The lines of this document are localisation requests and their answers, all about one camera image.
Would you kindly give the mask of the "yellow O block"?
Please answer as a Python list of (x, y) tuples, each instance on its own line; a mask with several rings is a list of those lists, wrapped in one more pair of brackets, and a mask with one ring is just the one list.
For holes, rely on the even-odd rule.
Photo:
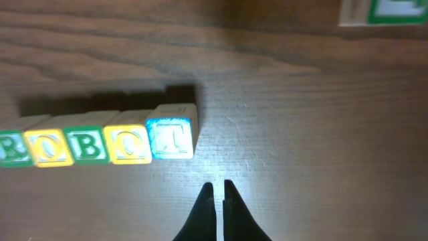
[(111, 162), (115, 165), (149, 164), (152, 162), (145, 120), (152, 110), (120, 112), (103, 133)]
[(36, 167), (66, 167), (74, 164), (64, 129), (79, 124), (84, 114), (53, 116), (25, 131)]

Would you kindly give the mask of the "blue T wooden block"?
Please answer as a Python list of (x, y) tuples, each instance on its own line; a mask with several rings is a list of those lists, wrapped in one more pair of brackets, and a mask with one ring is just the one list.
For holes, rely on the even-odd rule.
[(153, 159), (191, 159), (199, 134), (193, 103), (160, 104), (145, 119)]

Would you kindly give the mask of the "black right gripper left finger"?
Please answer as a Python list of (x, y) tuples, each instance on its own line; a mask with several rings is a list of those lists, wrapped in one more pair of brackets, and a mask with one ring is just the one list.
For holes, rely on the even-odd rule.
[(181, 230), (173, 241), (216, 241), (217, 215), (213, 184), (204, 183)]

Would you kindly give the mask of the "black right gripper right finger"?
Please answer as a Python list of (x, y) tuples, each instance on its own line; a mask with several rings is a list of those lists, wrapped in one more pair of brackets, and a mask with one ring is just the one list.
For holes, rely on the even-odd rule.
[(224, 241), (270, 241), (258, 226), (232, 180), (224, 181), (223, 237)]

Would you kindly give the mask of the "green J block front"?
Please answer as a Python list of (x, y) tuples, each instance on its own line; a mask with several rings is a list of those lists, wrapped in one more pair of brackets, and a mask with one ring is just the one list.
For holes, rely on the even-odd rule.
[(427, 0), (342, 0), (341, 27), (423, 25)]

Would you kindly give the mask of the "green B wooden block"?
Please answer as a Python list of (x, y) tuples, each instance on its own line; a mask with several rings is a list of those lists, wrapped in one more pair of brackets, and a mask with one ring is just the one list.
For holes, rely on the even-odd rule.
[(75, 165), (110, 163), (103, 130), (118, 114), (118, 110), (99, 110), (67, 117), (63, 133)]

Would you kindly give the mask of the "green R wooden block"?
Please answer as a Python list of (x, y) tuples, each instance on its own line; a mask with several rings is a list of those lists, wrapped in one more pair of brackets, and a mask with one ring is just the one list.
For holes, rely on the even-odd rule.
[(50, 117), (48, 114), (23, 116), (1, 123), (1, 168), (34, 166), (23, 134)]

